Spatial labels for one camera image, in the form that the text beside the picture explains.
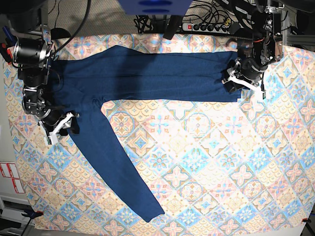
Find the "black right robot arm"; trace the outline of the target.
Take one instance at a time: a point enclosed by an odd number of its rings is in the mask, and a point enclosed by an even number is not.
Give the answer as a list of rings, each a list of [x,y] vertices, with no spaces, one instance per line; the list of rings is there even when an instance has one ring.
[[[18,69],[18,79],[24,83],[22,107],[25,113],[38,119],[47,145],[56,144],[60,136],[78,134],[79,114],[65,113],[64,106],[56,106],[53,91],[48,87],[56,51],[53,40],[70,37],[70,33],[47,26],[43,0],[4,0],[1,4],[0,12],[9,23],[6,32],[14,40],[13,51],[2,56]]]

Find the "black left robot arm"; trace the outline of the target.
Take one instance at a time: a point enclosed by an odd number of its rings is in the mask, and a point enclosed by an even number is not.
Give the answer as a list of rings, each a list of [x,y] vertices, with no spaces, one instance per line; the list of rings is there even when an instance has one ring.
[[[281,6],[275,0],[230,0],[229,5],[238,23],[252,34],[252,53],[245,59],[232,61],[222,83],[229,93],[250,89],[263,100],[266,98],[264,73],[283,57]]]

